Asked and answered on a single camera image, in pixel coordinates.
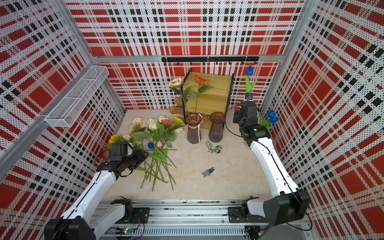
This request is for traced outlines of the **blue tulip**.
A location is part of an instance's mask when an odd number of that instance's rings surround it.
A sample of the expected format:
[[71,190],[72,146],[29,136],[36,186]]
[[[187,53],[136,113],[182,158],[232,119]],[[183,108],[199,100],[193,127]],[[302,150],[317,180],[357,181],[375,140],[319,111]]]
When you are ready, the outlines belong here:
[[250,83],[250,77],[254,74],[254,69],[252,66],[249,66],[246,71],[246,94],[249,94],[252,92],[253,88],[257,84],[257,81],[254,81],[253,83]]
[[272,117],[277,117],[275,111],[269,111],[268,114],[267,114],[266,119],[263,119],[263,117],[260,116],[259,124],[264,126],[264,121],[267,120],[268,118],[272,118]]
[[279,118],[277,117],[272,117],[268,118],[267,120],[264,121],[264,126],[266,127],[267,130],[271,130],[274,128],[273,124],[275,124]]

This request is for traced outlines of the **orange gerbera flower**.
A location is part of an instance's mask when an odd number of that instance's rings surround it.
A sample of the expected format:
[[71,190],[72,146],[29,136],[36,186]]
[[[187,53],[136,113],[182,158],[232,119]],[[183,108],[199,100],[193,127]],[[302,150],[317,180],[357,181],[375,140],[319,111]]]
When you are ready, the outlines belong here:
[[213,89],[211,85],[209,85],[209,81],[203,79],[201,76],[194,76],[195,82],[198,84],[198,90],[194,91],[189,88],[189,96],[195,100],[195,114],[197,113],[198,100],[201,94]]

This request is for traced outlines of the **cream rose flower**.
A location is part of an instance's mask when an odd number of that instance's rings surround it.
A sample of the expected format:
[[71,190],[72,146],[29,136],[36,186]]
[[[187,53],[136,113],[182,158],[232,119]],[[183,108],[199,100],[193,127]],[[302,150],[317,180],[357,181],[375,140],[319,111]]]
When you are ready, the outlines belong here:
[[187,109],[188,96],[186,95],[186,92],[182,90],[183,85],[184,85],[184,80],[182,78],[175,78],[169,82],[169,88],[172,90],[173,93],[176,94],[176,97],[182,97],[183,99],[183,107],[184,107],[183,116],[186,117],[189,114],[189,111]]

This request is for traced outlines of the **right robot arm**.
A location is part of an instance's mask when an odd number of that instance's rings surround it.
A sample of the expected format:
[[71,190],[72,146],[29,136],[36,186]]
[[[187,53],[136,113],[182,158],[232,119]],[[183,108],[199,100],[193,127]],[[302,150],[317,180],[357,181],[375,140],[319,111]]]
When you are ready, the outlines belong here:
[[311,197],[294,182],[280,160],[268,130],[262,124],[258,108],[253,101],[242,101],[234,112],[233,122],[238,124],[245,147],[251,150],[268,180],[271,199],[248,199],[242,204],[244,217],[264,217],[271,226],[290,224],[303,219]]

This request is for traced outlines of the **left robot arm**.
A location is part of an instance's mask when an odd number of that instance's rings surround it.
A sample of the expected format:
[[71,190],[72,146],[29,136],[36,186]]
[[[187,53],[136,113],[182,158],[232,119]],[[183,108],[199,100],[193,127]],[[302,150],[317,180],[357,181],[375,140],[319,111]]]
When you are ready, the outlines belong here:
[[114,200],[98,217],[93,219],[92,216],[109,188],[118,178],[123,177],[122,173],[138,169],[148,156],[147,151],[134,150],[130,143],[112,144],[108,161],[98,166],[80,197],[59,218],[51,219],[45,225],[44,238],[98,240],[117,221],[138,219],[130,199]]

